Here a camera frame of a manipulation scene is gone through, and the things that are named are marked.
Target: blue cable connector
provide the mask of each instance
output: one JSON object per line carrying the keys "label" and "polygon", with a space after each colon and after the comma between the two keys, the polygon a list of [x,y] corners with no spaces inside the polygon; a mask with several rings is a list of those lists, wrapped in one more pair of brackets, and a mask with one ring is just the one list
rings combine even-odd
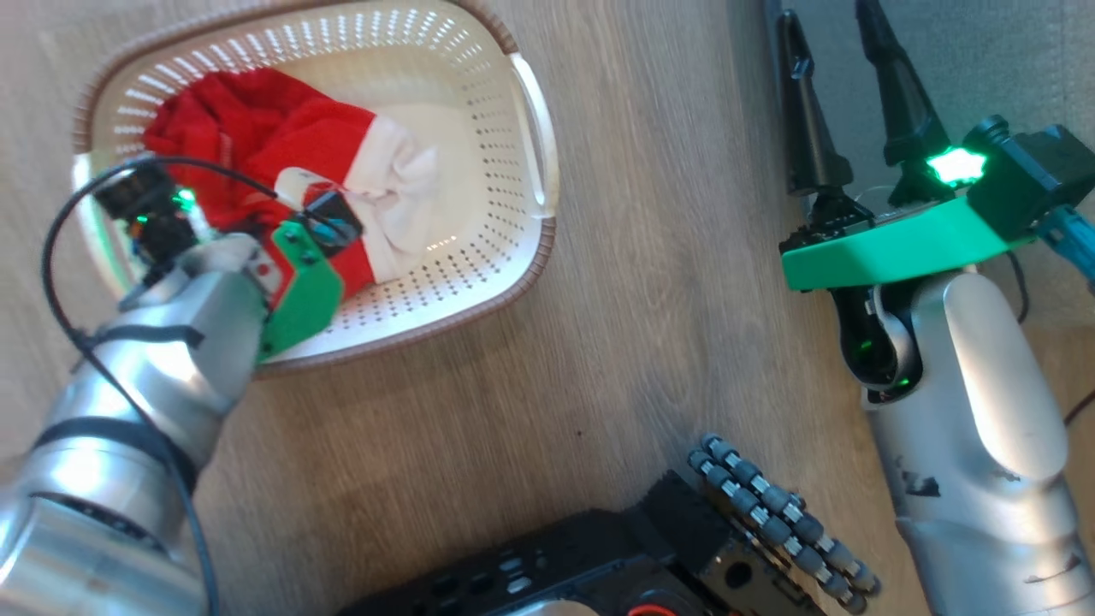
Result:
{"label": "blue cable connector", "polygon": [[1095,294],[1095,225],[1069,205],[1056,207],[1035,226],[1035,233],[1087,278]]}

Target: wood grain surface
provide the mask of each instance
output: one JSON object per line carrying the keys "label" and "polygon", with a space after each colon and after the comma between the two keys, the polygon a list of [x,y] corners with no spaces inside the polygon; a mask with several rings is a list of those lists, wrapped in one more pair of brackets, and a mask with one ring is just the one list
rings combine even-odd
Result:
{"label": "wood grain surface", "polygon": [[[0,478],[76,357],[45,313],[37,258],[69,191],[81,86],[120,42],[244,2],[0,8]],[[782,282],[776,242],[800,211],[783,194],[764,8],[492,4],[555,120],[563,198],[548,270],[461,332],[252,386],[197,499],[226,613],[332,614],[567,514],[625,507],[716,431],[875,568],[886,592],[874,613],[925,614],[831,306]],[[111,304],[78,234],[62,241],[62,295],[91,326]],[[1079,399],[1095,334],[1030,334],[1059,399]],[[1072,441],[1072,487],[1095,520],[1095,418]]]}

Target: black cable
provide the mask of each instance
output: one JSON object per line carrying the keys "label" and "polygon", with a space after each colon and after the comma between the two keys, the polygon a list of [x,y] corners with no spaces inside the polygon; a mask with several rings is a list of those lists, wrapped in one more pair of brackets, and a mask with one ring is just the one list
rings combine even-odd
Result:
{"label": "black cable", "polygon": [[[1012,268],[1015,270],[1015,281],[1019,287],[1022,305],[1019,307],[1019,316],[1016,321],[1022,324],[1026,321],[1027,315],[1030,313],[1030,294],[1027,291],[1026,275],[1023,271],[1023,265],[1019,264],[1018,256],[1016,256],[1012,251],[1007,251],[1006,254],[1007,258],[1012,261]],[[1076,403],[1076,406],[1072,407],[1068,414],[1064,414],[1064,427],[1068,428],[1071,426],[1072,422],[1080,417],[1080,414],[1090,407],[1092,403],[1095,403],[1095,390],[1091,391],[1087,396],[1084,396],[1079,403]]]}
{"label": "black cable", "polygon": [[1030,292],[1026,287],[1026,274],[1023,271],[1023,265],[1019,263],[1019,257],[1016,256],[1014,252],[1008,249],[1005,254],[1007,254],[1008,260],[1012,261],[1012,269],[1015,270],[1015,283],[1019,287],[1019,300],[1022,303],[1019,304],[1019,316],[1016,317],[1015,321],[1017,321],[1019,325],[1023,325],[1027,315],[1030,314]]}
{"label": "black cable", "polygon": [[1071,411],[1069,411],[1068,414],[1065,414],[1065,416],[1064,416],[1064,426],[1065,426],[1065,428],[1068,428],[1069,425],[1071,425],[1073,421],[1075,421],[1075,419],[1077,417],[1080,417],[1080,414],[1083,412],[1084,409],[1086,409],[1087,407],[1090,407],[1092,405],[1092,403],[1095,403],[1095,390],[1092,390],[1091,393],[1087,394],[1087,396],[1084,396],[1082,400],[1080,400],[1079,403],[1076,403],[1075,407],[1072,407]]}
{"label": "black cable", "polygon": [[201,578],[203,583],[205,584],[206,598],[208,601],[208,613],[209,616],[217,616],[220,613],[220,593],[217,588],[217,577],[212,568],[212,559],[209,557],[209,545],[206,542],[205,532],[201,530],[201,522],[198,520],[197,511],[194,509],[194,501],[191,499],[186,481],[171,455],[171,446],[168,442],[168,438],[160,432],[155,422],[152,421],[151,417],[149,417],[148,411],[142,409],[141,406],[132,399],[129,393],[126,392],[125,387],[123,387],[123,385],[118,383],[117,379],[111,374],[111,371],[99,361],[99,358],[95,357],[84,336],[72,327],[72,323],[69,321],[68,315],[65,314],[65,310],[61,306],[60,299],[57,297],[57,288],[54,282],[54,251],[57,247],[57,237],[60,235],[61,226],[64,226],[65,222],[72,216],[72,211],[76,210],[80,201],[118,173],[137,168],[146,164],[155,163],[184,164],[188,166],[208,168],[224,175],[226,177],[241,182],[270,198],[277,198],[277,193],[275,190],[262,185],[255,179],[252,179],[242,173],[232,171],[231,168],[226,168],[219,164],[206,162],[199,159],[187,156],[150,156],[125,162],[108,168],[103,174],[84,184],[83,187],[69,197],[68,201],[65,202],[60,211],[57,212],[57,216],[49,225],[49,230],[46,232],[46,239],[42,246],[42,287],[46,294],[46,303],[49,305],[49,312],[53,314],[57,325],[60,326],[61,332],[65,333],[65,336],[69,339],[72,346],[76,347],[77,351],[80,352],[83,360],[94,368],[103,376],[103,379],[111,384],[111,386],[117,390],[118,394],[120,394],[126,403],[132,407],[134,411],[141,419],[141,421],[152,429],[152,432],[157,435],[155,439],[158,448],[163,454],[163,460],[166,461],[165,466],[168,467],[168,473],[171,475],[172,481],[178,491],[178,497],[183,502],[186,520],[194,537],[194,549],[197,554],[201,568]]}

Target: laundry basket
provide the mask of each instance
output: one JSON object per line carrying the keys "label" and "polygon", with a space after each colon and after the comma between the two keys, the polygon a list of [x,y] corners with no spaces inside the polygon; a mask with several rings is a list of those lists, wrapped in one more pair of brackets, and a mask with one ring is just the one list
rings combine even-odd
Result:
{"label": "laundry basket", "polygon": [[[347,300],[331,327],[272,358],[292,369],[459,327],[516,300],[555,233],[558,162],[543,94],[512,37],[480,2],[366,0],[261,7],[183,24],[119,53],[77,113],[73,181],[143,151],[157,106],[207,72],[274,67],[393,117],[437,146],[440,183],[425,259]],[[91,199],[80,225],[120,297],[139,269]]]}

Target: red cloth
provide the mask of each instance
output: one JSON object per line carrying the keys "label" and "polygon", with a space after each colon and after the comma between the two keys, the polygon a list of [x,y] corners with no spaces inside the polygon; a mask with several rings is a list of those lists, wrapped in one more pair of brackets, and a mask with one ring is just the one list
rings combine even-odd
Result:
{"label": "red cloth", "polygon": [[[342,182],[374,117],[274,69],[212,72],[160,106],[143,142],[158,154],[215,162],[270,187],[287,166]],[[284,290],[291,269],[270,244],[269,233],[293,210],[212,171],[173,165],[171,173],[194,190],[214,228],[258,224],[267,249],[286,274]],[[344,299],[374,281],[359,241],[331,264],[345,283]]]}

